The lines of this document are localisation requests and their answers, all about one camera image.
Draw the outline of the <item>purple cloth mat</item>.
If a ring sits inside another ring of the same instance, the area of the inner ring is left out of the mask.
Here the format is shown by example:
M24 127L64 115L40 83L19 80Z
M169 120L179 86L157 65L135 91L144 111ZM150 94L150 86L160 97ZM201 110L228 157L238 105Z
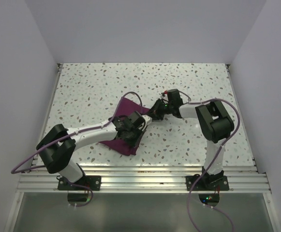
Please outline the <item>purple cloth mat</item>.
M121 103L118 104L118 110L115 113L115 116L129 116L134 111L138 111L139 113L147 113L149 108L138 105L127 98L123 98ZM124 156L136 155L136 151L138 149L127 145L123 140L102 141L100 144L103 144Z

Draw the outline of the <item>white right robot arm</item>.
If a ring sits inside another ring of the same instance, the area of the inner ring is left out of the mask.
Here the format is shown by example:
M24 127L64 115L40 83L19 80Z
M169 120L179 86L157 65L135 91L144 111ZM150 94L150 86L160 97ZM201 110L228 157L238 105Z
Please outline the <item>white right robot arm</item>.
M225 144L237 131L234 122L223 105L224 100L211 99L205 102L184 103L178 89L167 90L147 112L153 120L163 120L165 115L176 118L196 118L201 132L207 140L207 151L202 173L198 179L203 188L213 189L224 176L223 158Z

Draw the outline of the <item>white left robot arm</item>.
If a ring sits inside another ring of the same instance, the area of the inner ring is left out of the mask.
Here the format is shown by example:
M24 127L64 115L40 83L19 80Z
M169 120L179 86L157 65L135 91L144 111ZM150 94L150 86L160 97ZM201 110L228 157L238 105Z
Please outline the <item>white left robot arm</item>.
M89 127L65 128L54 126L39 142L36 150L50 174L59 173L74 189L86 184L80 165L72 161L74 151L94 143L121 140L130 147L136 147L145 129L152 122L148 115L135 111L127 117L113 116Z

